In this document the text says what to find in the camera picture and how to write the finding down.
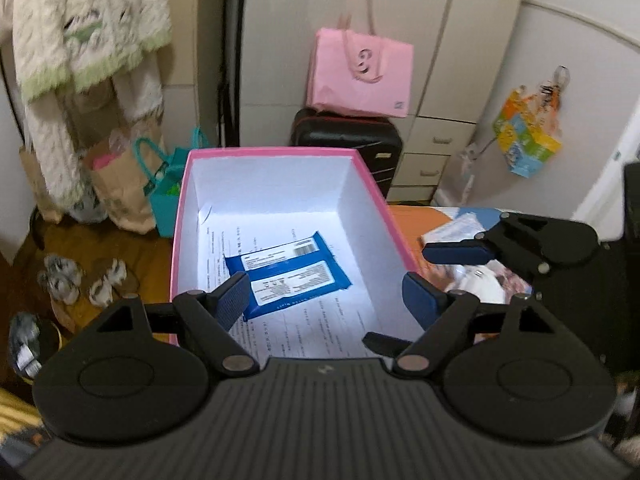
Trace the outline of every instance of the wet wipes packet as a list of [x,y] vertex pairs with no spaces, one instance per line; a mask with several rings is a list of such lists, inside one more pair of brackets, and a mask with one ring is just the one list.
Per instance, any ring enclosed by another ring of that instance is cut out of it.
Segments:
[[251,281],[244,320],[335,292],[351,285],[320,233],[270,249],[225,257],[229,274],[242,270]]

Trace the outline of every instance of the white label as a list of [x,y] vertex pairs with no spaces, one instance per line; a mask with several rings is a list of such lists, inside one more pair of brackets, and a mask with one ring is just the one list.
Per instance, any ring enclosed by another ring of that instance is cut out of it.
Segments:
[[18,357],[15,360],[15,363],[18,365],[18,369],[20,371],[24,370],[24,367],[33,361],[33,357],[34,355],[31,352],[31,349],[27,345],[22,345],[18,351]]
[[240,260],[244,265],[244,270],[260,269],[267,265],[277,264],[290,260],[296,256],[313,253],[318,250],[318,246],[313,238],[305,238],[290,244],[284,244],[271,249],[258,251],[257,253],[249,253],[240,256]]
[[281,298],[290,298],[302,292],[316,290],[333,283],[334,277],[325,262],[318,262],[277,276],[251,282],[258,305],[271,303]]
[[31,361],[31,363],[24,369],[24,371],[27,372],[27,375],[31,379],[35,379],[36,375],[41,369],[42,365],[40,364],[40,361]]

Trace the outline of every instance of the black bag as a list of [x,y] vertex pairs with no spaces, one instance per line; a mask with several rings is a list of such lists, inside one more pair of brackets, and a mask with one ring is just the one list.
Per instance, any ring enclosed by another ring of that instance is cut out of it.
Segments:
[[311,108],[296,114],[290,145],[358,150],[385,197],[402,152],[402,139],[388,119],[344,117]]

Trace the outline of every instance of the wardrobe drawer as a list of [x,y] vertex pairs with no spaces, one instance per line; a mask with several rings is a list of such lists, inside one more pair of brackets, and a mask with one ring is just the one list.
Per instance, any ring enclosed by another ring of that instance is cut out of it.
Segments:
[[448,156],[405,153],[394,186],[437,186]]
[[475,129],[475,124],[416,117],[404,150],[409,153],[453,155],[468,145]]
[[386,196],[386,201],[431,200],[435,191],[435,186],[392,186]]

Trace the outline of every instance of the pink box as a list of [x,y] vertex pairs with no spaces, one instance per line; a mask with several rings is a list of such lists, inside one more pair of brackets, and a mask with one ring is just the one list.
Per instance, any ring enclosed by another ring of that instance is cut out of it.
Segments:
[[[417,270],[416,263],[356,150],[192,151],[178,206],[171,297],[191,289],[210,291],[224,282],[225,255],[285,244],[316,231],[353,285],[248,322],[239,320],[230,333],[261,365],[270,355],[369,356],[361,342],[369,331],[411,340],[422,334],[401,294],[402,278]],[[261,334],[267,330],[267,336]],[[318,341],[327,333],[331,347]]]

